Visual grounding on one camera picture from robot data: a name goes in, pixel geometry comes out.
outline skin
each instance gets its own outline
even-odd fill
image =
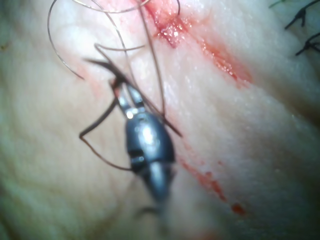
[[[181,1],[181,11],[213,8],[208,31],[249,69],[249,87],[237,87],[187,44],[154,43],[167,118],[183,133],[180,139],[171,132],[179,162],[167,214],[173,239],[318,239],[320,56],[294,54],[319,31],[319,6],[308,11],[304,29],[297,22],[284,31],[304,2],[273,9],[272,1],[259,2],[200,0],[187,8]],[[52,37],[80,80],[51,48],[50,4],[1,3],[0,239],[166,239],[154,216],[133,218],[152,204],[142,183],[78,139],[113,97],[112,74],[82,59],[101,58],[94,43],[120,48],[118,37],[105,15],[58,1]],[[120,16],[119,25],[126,46],[144,44],[143,29],[126,19]],[[128,72],[123,53],[107,53]],[[133,52],[130,63],[140,88],[160,106],[149,50]],[[117,109],[87,139],[128,166],[124,123]],[[183,163],[211,172],[226,200]],[[235,213],[236,203],[244,212]]]

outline red blood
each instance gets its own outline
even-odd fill
[[[244,210],[244,208],[239,204],[239,203],[235,203],[231,206],[232,211],[235,214],[238,214],[240,216],[243,216],[246,214],[246,211]]]
[[[211,181],[210,186],[211,186],[211,188],[218,194],[219,198],[220,198],[222,201],[224,201],[224,202],[227,201],[226,197],[224,196],[224,194],[223,194],[223,192],[222,192],[222,189],[221,189],[218,181],[216,181],[216,180]]]
[[[179,158],[179,162],[189,173],[196,177],[202,186],[209,191],[214,191],[223,202],[227,201],[218,181],[213,179],[212,172],[207,171],[206,173],[201,173],[195,167],[192,167],[190,164],[186,163],[186,161],[181,157]]]
[[[191,28],[194,30],[212,29],[213,23],[208,16],[186,15],[183,11],[183,4],[180,15],[177,15],[176,0],[151,0],[144,7],[150,18],[150,20],[147,18],[147,22],[149,25],[152,22],[153,27],[156,28],[154,37],[165,40],[173,49],[188,40],[193,50],[199,49],[215,67],[231,77],[238,88],[248,87],[252,83],[249,70],[240,59],[229,53],[226,45],[218,39],[218,36],[213,37],[213,33],[210,34],[209,31],[197,30],[196,35],[193,34],[195,31],[191,32]]]

